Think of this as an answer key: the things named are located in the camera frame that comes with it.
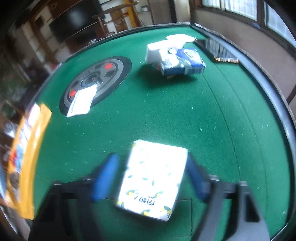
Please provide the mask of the lemon print tissue pack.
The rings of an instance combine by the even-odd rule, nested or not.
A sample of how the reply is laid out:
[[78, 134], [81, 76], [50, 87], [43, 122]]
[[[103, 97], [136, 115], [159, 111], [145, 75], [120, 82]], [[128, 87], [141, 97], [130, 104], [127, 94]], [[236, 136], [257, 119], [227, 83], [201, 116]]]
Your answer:
[[187, 159], [185, 148], [134, 141], [116, 206], [134, 214], [168, 221], [175, 208]]

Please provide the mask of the yellow-rimmed white storage box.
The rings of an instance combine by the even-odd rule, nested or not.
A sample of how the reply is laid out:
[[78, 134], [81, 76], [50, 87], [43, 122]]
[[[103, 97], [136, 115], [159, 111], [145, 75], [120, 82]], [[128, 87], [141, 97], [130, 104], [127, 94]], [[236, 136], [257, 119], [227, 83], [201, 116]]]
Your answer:
[[20, 217], [34, 219], [34, 180], [46, 128], [52, 112], [45, 104], [34, 104], [16, 129], [8, 160], [5, 199]]

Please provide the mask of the small white red packet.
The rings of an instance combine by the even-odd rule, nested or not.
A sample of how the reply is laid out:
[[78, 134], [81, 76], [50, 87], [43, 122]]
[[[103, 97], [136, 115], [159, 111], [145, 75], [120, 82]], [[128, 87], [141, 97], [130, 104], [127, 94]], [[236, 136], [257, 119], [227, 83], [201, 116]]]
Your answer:
[[66, 117], [70, 118], [75, 115], [87, 114], [90, 111], [93, 98], [97, 93], [97, 84], [78, 90], [69, 107]]

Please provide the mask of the round mahjong table centre panel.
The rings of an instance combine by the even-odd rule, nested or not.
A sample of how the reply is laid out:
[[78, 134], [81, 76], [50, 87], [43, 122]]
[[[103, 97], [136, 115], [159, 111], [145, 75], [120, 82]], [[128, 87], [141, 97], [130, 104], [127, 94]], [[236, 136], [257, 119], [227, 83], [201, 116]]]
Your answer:
[[89, 66], [70, 82], [60, 99], [60, 112], [66, 115], [75, 94], [82, 89], [97, 85], [97, 91], [91, 107], [107, 98], [123, 83], [132, 69], [132, 62], [127, 57], [113, 56]]

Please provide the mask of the black smartphone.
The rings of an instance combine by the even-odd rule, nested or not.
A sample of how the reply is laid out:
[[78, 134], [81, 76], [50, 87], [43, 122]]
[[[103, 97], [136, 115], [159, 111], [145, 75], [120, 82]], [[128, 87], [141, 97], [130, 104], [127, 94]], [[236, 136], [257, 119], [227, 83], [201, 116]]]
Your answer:
[[238, 64], [238, 58], [222, 44], [212, 38], [195, 39], [195, 44], [203, 48], [215, 61]]

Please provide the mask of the blue white tissue pack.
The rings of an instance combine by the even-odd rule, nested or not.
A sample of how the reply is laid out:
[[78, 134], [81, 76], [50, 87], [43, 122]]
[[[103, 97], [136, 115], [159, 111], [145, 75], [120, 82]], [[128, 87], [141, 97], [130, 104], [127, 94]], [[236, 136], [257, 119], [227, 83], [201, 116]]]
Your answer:
[[163, 76], [202, 74], [206, 64], [195, 48], [160, 49], [159, 70]]

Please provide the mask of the white flat tissue pack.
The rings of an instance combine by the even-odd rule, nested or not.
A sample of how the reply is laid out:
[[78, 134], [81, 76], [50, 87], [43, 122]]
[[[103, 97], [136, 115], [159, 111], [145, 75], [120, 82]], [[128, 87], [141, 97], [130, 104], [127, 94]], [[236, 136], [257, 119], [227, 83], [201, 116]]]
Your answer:
[[145, 63], [152, 64], [158, 62], [160, 57], [160, 50], [168, 49], [182, 49], [184, 46], [184, 41], [174, 41], [174, 40], [162, 40], [154, 43], [147, 44], [146, 54], [145, 54]]

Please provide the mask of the white paper card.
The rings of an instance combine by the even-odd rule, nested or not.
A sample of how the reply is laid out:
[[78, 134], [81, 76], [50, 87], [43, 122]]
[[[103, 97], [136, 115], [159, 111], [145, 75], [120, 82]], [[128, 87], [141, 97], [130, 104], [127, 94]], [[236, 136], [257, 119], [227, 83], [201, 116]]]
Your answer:
[[166, 36], [166, 39], [172, 40], [172, 41], [178, 41], [178, 42], [184, 42], [184, 43], [190, 43], [195, 42], [196, 38], [186, 35], [186, 34], [174, 34]]

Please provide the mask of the carved wooden chair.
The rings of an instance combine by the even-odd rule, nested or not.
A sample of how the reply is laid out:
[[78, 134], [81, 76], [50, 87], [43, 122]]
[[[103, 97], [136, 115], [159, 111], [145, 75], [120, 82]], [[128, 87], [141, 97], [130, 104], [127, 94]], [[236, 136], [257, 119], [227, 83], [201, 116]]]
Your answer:
[[137, 4], [138, 4], [138, 1], [132, 1], [131, 3], [128, 3], [128, 4], [120, 4], [120, 5], [114, 6], [112, 8], [109, 8], [109, 9], [107, 9], [105, 11], [102, 11], [101, 13], [92, 16], [92, 18], [95, 19], [95, 20], [98, 20], [98, 22], [99, 22], [99, 24], [100, 24], [100, 26], [102, 28], [102, 32], [103, 32], [104, 37], [108, 37], [110, 35], [113, 35], [114, 32], [111, 33], [109, 31], [106, 31], [106, 29], [104, 27], [104, 24], [103, 24], [103, 22], [101, 20], [101, 17], [103, 15], [110, 14], [116, 31], [117, 32], [126, 31], [126, 30], [128, 30], [128, 27], [127, 27], [127, 24], [126, 24], [125, 17], [124, 17], [124, 14], [122, 12], [122, 9], [124, 9], [124, 8], [133, 8]]

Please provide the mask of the window with metal bars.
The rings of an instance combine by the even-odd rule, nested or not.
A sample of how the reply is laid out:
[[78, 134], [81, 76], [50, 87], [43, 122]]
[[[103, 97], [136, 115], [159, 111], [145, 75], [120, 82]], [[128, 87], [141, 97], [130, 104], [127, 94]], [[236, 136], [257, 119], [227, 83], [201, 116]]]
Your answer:
[[195, 1], [195, 6], [241, 17], [295, 47], [295, 34], [266, 1]]

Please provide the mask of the black wall television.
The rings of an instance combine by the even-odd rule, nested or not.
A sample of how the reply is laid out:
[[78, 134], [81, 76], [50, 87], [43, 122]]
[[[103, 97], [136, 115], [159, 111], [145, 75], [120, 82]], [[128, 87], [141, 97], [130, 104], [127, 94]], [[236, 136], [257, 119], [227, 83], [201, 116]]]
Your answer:
[[79, 1], [58, 15], [49, 28], [59, 43], [97, 22], [93, 16], [102, 12], [99, 1]]

